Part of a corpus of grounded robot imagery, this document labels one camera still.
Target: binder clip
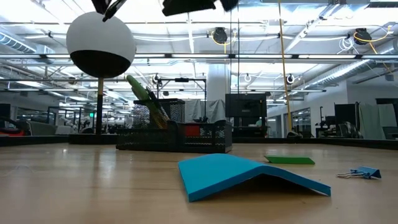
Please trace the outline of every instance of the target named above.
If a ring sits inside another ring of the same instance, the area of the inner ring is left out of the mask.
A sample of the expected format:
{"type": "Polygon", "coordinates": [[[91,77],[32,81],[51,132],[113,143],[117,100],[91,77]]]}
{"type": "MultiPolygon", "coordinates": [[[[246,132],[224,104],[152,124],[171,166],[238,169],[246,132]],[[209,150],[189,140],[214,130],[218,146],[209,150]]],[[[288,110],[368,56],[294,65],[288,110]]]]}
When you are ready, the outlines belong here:
{"type": "Polygon", "coordinates": [[[365,179],[378,178],[381,179],[380,170],[371,167],[358,167],[357,169],[351,169],[347,173],[337,174],[340,178],[351,178],[351,177],[363,177],[365,179]]]}

